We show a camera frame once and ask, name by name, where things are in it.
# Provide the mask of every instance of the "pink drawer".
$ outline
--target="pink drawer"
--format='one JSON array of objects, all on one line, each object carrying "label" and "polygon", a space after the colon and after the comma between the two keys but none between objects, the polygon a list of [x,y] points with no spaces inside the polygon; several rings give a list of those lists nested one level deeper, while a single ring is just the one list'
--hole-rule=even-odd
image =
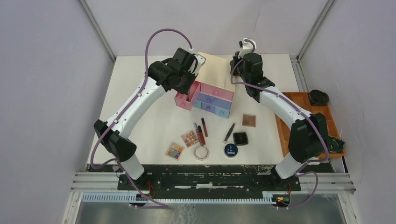
[{"label": "pink drawer", "polygon": [[233,95],[234,92],[228,91],[228,90],[224,90],[212,85],[208,85],[208,84],[204,84],[201,83],[201,92],[214,96],[214,97],[218,97],[218,98],[222,98],[228,101],[232,101],[233,100]]},{"label": "pink drawer", "polygon": [[193,108],[194,103],[198,98],[200,90],[201,90],[201,83],[195,81],[190,88],[189,101],[187,101],[187,95],[177,93],[175,96],[176,106],[190,111]]}]

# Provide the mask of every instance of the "small storage drawer unit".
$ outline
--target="small storage drawer unit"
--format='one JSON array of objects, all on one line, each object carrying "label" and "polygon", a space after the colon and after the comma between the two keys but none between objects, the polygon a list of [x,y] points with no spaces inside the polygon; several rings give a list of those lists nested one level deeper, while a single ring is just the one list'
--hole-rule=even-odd
[{"label": "small storage drawer unit", "polygon": [[191,111],[193,107],[214,113],[220,117],[230,116],[235,85],[230,82],[229,60],[199,52],[206,58],[196,81],[190,88],[189,97],[176,94],[178,107]]}]

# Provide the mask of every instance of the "wooden tray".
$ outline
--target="wooden tray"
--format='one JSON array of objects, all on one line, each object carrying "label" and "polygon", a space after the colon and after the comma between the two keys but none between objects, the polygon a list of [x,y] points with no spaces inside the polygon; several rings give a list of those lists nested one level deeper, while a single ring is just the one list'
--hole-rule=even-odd
[{"label": "wooden tray", "polygon": [[[291,99],[300,107],[311,111],[312,113],[322,113],[326,117],[327,121],[327,131],[329,132],[329,136],[334,136],[339,138],[337,128],[335,126],[332,113],[330,112],[329,106],[311,106],[308,98],[308,92],[284,92],[285,96]],[[287,125],[277,116],[276,125],[278,126],[279,138],[281,140],[282,153],[283,157],[289,153],[289,138],[290,138],[290,129]],[[341,153],[330,153],[330,158],[340,158],[344,156],[345,153],[342,151]],[[325,157],[325,153],[322,153],[318,156],[318,158],[323,159]]]}]

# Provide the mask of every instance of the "eyeshadow palette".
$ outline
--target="eyeshadow palette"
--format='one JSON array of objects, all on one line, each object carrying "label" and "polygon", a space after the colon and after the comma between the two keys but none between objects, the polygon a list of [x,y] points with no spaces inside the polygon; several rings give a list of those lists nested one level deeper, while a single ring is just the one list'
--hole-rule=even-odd
[{"label": "eyeshadow palette", "polygon": [[256,115],[243,114],[242,126],[256,127]]},{"label": "eyeshadow palette", "polygon": [[184,150],[183,146],[180,146],[175,142],[172,142],[168,148],[168,151],[166,152],[166,155],[175,160],[179,160],[183,150]]},{"label": "eyeshadow palette", "polygon": [[195,143],[198,142],[198,137],[193,130],[182,135],[182,139],[183,139],[184,143],[186,144],[187,148],[195,145]]}]

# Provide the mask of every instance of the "white wall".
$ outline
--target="white wall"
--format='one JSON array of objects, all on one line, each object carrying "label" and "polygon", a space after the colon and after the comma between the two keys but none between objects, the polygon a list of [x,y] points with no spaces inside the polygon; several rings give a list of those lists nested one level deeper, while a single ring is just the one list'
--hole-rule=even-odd
[{"label": "white wall", "polygon": [[[175,28],[198,50],[234,54],[238,41],[253,37],[257,53],[297,55],[326,0],[88,0],[117,56],[141,56],[150,35]],[[187,47],[182,37],[162,33],[151,55]]]},{"label": "white wall", "polygon": [[310,89],[330,96],[363,223],[395,223],[396,2],[336,1],[305,54]]},{"label": "white wall", "polygon": [[0,21],[0,223],[60,223],[112,64],[76,0],[1,1]]}]

